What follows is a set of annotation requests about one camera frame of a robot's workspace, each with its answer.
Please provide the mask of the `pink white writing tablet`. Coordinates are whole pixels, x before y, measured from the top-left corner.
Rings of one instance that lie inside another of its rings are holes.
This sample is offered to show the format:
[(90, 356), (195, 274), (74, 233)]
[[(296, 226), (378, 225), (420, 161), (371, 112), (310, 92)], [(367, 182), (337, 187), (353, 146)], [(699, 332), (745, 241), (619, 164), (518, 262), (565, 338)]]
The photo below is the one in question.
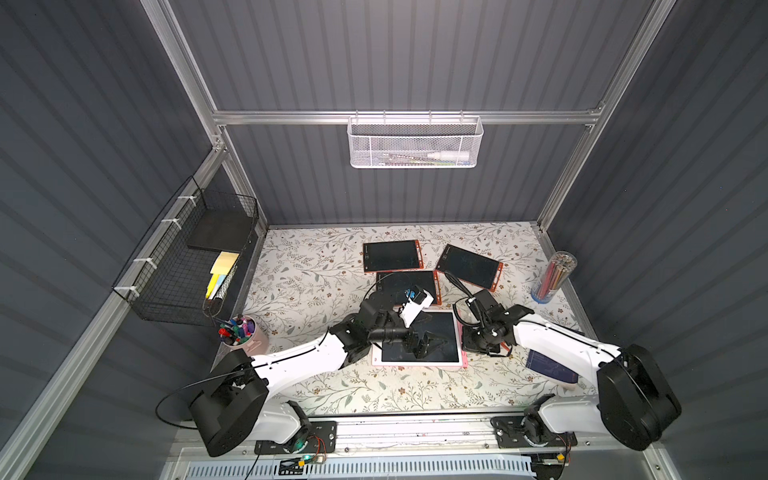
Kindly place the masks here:
[(422, 336), (426, 332), (446, 338), (442, 348), (426, 359), (417, 359), (405, 352), (401, 344), (378, 344), (372, 349), (374, 366), (423, 366), (423, 367), (463, 367), (466, 364), (461, 348), (459, 325), (454, 315), (448, 310), (429, 309), (422, 311), (408, 328)]

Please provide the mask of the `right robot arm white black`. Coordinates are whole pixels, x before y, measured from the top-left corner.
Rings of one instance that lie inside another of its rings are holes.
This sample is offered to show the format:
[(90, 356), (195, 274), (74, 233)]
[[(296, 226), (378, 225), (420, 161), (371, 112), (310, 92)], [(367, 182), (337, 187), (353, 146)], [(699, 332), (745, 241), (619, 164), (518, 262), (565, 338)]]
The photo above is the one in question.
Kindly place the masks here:
[(651, 353), (636, 344), (618, 347), (590, 339), (515, 304), (497, 302), (487, 290), (465, 301), (475, 320), (462, 326), (462, 346), (495, 354), (520, 346), (565, 367), (594, 387), (592, 395), (547, 394), (529, 405), (519, 428), (533, 446), (568, 433), (609, 434), (642, 451), (658, 441), (682, 405)]

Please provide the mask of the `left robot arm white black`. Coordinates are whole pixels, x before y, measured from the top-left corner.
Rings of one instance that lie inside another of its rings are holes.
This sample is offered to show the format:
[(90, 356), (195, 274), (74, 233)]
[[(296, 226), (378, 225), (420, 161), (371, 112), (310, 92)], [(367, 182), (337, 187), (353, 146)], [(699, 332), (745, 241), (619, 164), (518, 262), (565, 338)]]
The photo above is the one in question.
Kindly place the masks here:
[(222, 456), (248, 439), (289, 452), (303, 449), (312, 435), (311, 423), (296, 402), (280, 402), (277, 395), (357, 363), (375, 345), (399, 345), (417, 359), (440, 350), (447, 337), (413, 328), (432, 303), (429, 293), (416, 288), (400, 294), (375, 292), (358, 312), (308, 343), (273, 354), (249, 356), (242, 349), (227, 353), (189, 405), (207, 454)]

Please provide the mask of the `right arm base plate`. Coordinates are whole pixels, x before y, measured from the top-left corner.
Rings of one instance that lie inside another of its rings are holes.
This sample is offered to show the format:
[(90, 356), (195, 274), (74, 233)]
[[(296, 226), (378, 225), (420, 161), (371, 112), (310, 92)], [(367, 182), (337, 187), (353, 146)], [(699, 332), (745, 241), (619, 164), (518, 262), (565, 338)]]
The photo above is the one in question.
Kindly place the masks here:
[(495, 416), (490, 424), (499, 448), (572, 448), (578, 445), (573, 432), (552, 433), (524, 414)]

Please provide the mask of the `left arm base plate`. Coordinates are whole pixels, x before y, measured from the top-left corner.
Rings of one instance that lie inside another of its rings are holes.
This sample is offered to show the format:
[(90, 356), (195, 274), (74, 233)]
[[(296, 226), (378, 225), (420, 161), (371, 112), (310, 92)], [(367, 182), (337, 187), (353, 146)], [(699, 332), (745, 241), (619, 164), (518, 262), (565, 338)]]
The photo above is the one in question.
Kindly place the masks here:
[(335, 421), (311, 421), (284, 444), (257, 441), (254, 452), (267, 455), (282, 454), (329, 454), (336, 449), (338, 423)]

